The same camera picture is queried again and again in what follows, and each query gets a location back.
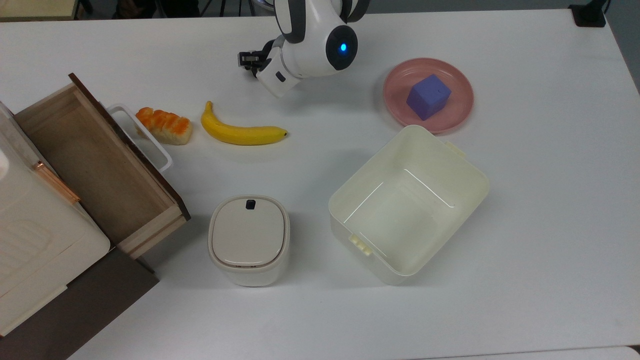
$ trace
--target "white container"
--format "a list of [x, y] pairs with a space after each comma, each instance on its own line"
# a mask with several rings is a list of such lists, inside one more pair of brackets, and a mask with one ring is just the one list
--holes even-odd
[[266, 286], [289, 260], [289, 215], [275, 199], [243, 195], [223, 201], [209, 224], [209, 256], [231, 281]]
[[25, 161], [37, 156], [0, 103], [0, 335], [67, 289], [110, 243]]
[[416, 274], [489, 192], [456, 150], [407, 126], [331, 196], [333, 234], [383, 282]]

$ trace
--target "container lid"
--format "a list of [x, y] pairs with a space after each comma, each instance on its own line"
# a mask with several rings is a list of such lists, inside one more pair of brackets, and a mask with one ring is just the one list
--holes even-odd
[[262, 197], [243, 196], [218, 208], [209, 241], [224, 265], [257, 267], [280, 255], [284, 238], [285, 218], [280, 208]]

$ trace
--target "copper handle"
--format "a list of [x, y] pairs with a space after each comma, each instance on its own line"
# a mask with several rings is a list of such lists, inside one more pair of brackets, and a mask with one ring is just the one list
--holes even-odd
[[53, 186], [53, 188], [71, 204], [75, 204], [80, 201], [78, 195], [71, 191], [71, 189], [67, 187], [67, 185], [63, 183], [62, 180], [60, 180], [60, 178], [47, 167], [47, 165], [44, 165], [42, 161], [38, 161], [37, 164], [33, 165], [33, 170], [35, 170], [36, 174], [38, 174], [49, 185]]

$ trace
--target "black cable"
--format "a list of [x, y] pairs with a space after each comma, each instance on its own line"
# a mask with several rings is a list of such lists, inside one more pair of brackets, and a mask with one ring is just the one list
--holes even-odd
[[222, 0], [222, 4], [220, 5], [220, 17], [225, 16], [225, 5], [227, 0]]
[[212, 0], [207, 1], [207, 4], [204, 6], [204, 9], [202, 9], [202, 12], [200, 13], [200, 17], [202, 17], [204, 15], [204, 12], [207, 11], [207, 8], [209, 7], [209, 5], [211, 5], [211, 1]]

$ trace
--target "lidded container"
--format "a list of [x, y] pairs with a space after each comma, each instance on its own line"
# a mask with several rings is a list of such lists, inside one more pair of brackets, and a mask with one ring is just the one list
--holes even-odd
[[289, 215], [275, 199], [231, 197], [211, 218], [209, 256], [238, 285], [270, 285], [286, 269], [289, 234]]

